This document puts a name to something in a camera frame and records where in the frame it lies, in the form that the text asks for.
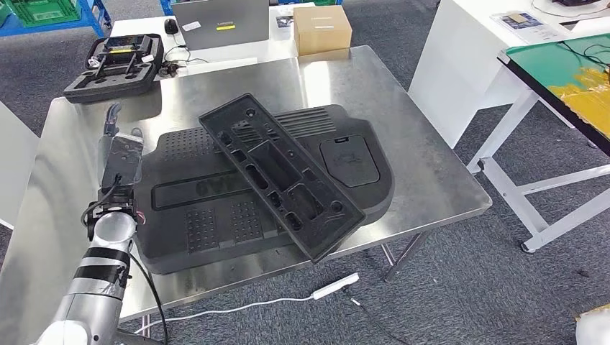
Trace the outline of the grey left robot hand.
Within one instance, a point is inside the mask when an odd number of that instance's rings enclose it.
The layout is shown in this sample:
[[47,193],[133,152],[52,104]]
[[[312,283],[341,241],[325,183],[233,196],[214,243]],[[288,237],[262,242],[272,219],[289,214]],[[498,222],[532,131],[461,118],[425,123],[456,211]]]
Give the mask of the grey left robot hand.
[[98,141],[97,168],[98,179],[101,188],[108,188],[113,183],[113,178],[107,182],[105,178],[106,165],[110,155],[110,149],[113,138],[116,136],[119,128],[117,127],[118,114],[122,106],[120,103],[113,103],[106,111],[102,136]]

